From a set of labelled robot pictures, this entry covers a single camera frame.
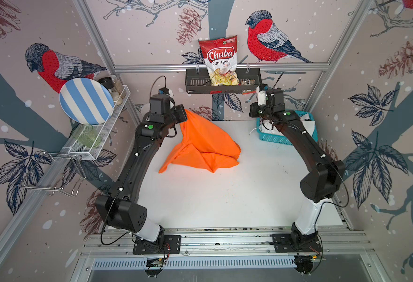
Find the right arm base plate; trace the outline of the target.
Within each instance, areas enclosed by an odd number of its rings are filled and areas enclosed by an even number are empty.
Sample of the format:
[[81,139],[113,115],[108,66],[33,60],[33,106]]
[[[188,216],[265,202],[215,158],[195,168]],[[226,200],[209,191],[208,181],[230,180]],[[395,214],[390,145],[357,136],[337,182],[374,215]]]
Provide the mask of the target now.
[[323,248],[319,235],[299,235],[298,233],[272,234],[272,245],[276,253],[321,253]]

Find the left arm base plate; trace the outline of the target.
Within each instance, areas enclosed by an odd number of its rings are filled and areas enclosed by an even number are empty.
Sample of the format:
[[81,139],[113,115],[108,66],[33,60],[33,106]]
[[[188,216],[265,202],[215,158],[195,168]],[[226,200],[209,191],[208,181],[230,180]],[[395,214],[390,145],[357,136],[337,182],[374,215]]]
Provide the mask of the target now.
[[181,246],[180,235],[165,235],[157,238],[156,242],[149,242],[140,237],[134,240],[134,255],[178,255]]

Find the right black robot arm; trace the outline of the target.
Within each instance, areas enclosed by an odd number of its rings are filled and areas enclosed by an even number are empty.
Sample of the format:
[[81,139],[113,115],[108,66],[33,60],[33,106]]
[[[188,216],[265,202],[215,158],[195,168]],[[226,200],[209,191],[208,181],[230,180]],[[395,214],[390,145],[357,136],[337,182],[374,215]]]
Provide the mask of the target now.
[[282,133],[305,162],[308,174],[300,181],[305,196],[300,214],[292,225],[291,242],[296,249],[315,241],[319,236],[317,222],[323,206],[332,202],[344,182],[345,164],[335,161],[314,141],[294,110],[287,110],[280,88],[261,84],[256,88],[258,100],[251,104],[249,116],[269,121]]

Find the white cloth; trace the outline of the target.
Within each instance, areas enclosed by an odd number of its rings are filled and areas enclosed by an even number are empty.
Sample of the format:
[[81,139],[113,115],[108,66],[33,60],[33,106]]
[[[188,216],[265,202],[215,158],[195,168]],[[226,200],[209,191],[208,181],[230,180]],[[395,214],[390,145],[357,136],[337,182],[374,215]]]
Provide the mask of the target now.
[[[304,126],[304,128],[307,130],[307,132],[313,136],[314,135],[314,131],[315,131],[315,121],[310,121],[310,120],[301,120],[302,124]],[[262,133],[267,133],[270,135],[278,135],[278,136],[283,136],[282,133],[280,133],[275,126],[272,126],[270,124],[269,121],[263,121],[260,126],[259,129]]]

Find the orange cloth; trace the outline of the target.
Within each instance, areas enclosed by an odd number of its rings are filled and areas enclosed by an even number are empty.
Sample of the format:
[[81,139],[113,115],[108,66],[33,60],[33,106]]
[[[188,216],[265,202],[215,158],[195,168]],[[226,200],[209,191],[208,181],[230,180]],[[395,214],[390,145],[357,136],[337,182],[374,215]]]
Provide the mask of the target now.
[[187,121],[180,124],[183,139],[172,149],[159,173],[164,173],[170,164],[211,173],[239,164],[241,148],[223,129],[190,110],[186,115]]

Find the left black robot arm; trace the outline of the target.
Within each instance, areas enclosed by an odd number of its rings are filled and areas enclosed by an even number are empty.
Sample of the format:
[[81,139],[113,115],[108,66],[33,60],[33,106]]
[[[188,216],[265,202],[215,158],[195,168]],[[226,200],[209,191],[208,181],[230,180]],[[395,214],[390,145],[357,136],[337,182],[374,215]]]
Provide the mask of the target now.
[[147,208],[137,200],[151,161],[164,139],[170,137],[170,129],[185,121],[184,106],[176,105],[163,89],[150,97],[150,111],[135,130],[132,151],[118,178],[116,192],[96,199],[95,206],[104,223],[102,233],[111,226],[136,235],[153,248],[163,248],[164,228],[147,217]]

